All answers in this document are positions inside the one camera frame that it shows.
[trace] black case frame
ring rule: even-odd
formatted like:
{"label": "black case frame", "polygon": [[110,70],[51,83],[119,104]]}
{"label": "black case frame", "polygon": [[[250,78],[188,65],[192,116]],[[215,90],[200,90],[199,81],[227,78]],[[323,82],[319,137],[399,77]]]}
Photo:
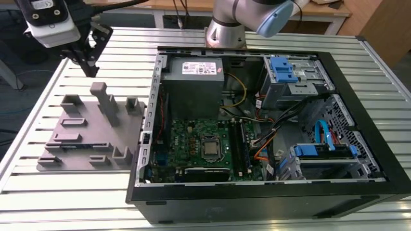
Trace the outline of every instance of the black case frame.
{"label": "black case frame", "polygon": [[134,204],[151,223],[219,222],[301,218],[334,218],[385,201],[411,195],[411,181],[373,119],[327,52],[159,47],[160,54],[204,57],[224,51],[260,54],[317,55],[358,130],[385,172],[386,182],[135,187],[138,156],[132,165],[126,202]]}

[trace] blue cable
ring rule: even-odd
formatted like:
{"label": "blue cable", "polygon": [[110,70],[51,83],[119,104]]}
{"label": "blue cable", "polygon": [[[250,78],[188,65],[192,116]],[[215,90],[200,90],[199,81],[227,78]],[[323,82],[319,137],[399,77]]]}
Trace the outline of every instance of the blue cable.
{"label": "blue cable", "polygon": [[329,124],[323,120],[318,120],[317,123],[315,123],[315,127],[314,127],[315,142],[317,143],[322,142],[321,127],[323,127],[323,130],[325,130],[325,138],[326,138],[326,142],[330,146],[330,150],[334,151],[335,147],[334,147],[334,144],[333,144],[333,137],[331,137],[331,132],[329,130]]}
{"label": "blue cable", "polygon": [[16,114],[16,113],[24,112],[24,111],[27,111],[27,110],[31,110],[32,108],[34,108],[34,107],[24,108],[24,109],[18,110],[18,111],[11,111],[11,112],[0,112],[0,115]]}

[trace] wooden cabinet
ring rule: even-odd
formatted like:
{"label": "wooden cabinet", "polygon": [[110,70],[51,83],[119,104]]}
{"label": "wooden cabinet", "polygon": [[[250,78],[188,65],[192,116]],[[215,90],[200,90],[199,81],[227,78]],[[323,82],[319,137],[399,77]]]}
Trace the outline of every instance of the wooden cabinet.
{"label": "wooden cabinet", "polygon": [[353,12],[339,35],[362,35],[390,67],[411,49],[411,0],[345,0]]}

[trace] open computer tower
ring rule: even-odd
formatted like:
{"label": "open computer tower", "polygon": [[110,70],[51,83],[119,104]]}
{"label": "open computer tower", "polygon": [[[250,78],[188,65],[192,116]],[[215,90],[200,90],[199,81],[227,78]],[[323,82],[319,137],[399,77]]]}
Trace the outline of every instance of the open computer tower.
{"label": "open computer tower", "polygon": [[126,202],[151,223],[342,217],[411,193],[330,53],[159,48]]}

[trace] aluminum profile table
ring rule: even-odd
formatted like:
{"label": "aluminum profile table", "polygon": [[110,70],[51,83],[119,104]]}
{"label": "aluminum profile table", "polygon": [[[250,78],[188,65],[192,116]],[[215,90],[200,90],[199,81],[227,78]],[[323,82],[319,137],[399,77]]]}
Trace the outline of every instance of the aluminum profile table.
{"label": "aluminum profile table", "polygon": [[[355,37],[279,34],[263,38],[247,33],[251,49],[318,50],[333,53],[350,84],[411,175],[411,96],[367,42]],[[382,203],[339,219],[151,225],[127,205],[128,171],[38,172],[44,143],[63,112],[64,94],[84,101],[94,81],[104,81],[118,101],[135,95],[148,102],[158,46],[204,46],[202,30],[115,28],[99,60],[96,78],[64,60],[40,96],[0,164],[0,230],[410,230],[411,197]]]}

